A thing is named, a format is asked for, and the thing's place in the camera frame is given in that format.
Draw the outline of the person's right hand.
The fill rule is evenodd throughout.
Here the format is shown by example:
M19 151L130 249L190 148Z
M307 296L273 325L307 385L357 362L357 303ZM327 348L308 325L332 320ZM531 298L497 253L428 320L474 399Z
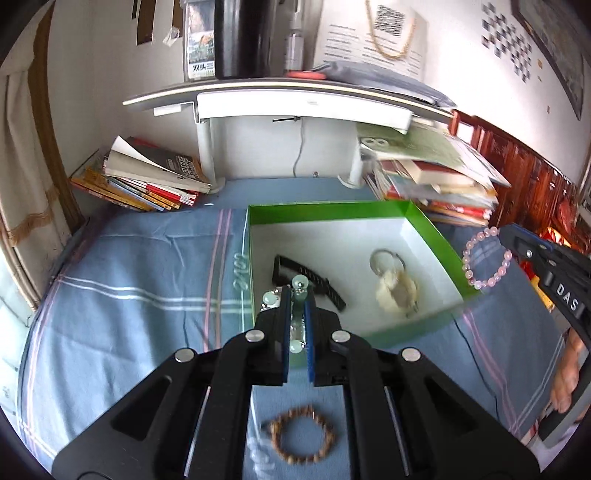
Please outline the person's right hand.
M579 335L570 329L550 394L551 404L559 413L565 413L571 406L572 394L579 381L579 358L585 350Z

